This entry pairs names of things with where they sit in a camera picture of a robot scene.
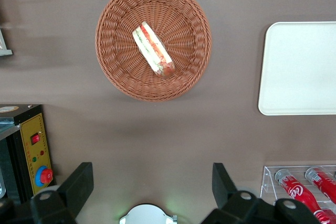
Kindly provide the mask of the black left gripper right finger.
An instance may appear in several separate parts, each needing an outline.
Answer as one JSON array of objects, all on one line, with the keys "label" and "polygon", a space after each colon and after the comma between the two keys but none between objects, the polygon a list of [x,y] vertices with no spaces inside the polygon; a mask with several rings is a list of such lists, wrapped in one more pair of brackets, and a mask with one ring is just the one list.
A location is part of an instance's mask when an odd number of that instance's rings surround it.
[{"label": "black left gripper right finger", "polygon": [[271,205],[246,190],[238,190],[222,163],[212,168],[212,192],[217,208],[202,223],[319,223],[303,203],[279,199]]}]

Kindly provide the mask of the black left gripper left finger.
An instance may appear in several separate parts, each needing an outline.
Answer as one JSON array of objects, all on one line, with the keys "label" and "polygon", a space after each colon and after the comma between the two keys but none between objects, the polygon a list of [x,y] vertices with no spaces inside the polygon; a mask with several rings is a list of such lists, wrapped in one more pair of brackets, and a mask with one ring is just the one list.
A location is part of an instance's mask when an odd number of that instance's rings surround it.
[{"label": "black left gripper left finger", "polygon": [[93,165],[83,162],[56,190],[48,187],[18,206],[1,199],[1,223],[76,223],[93,189]]}]

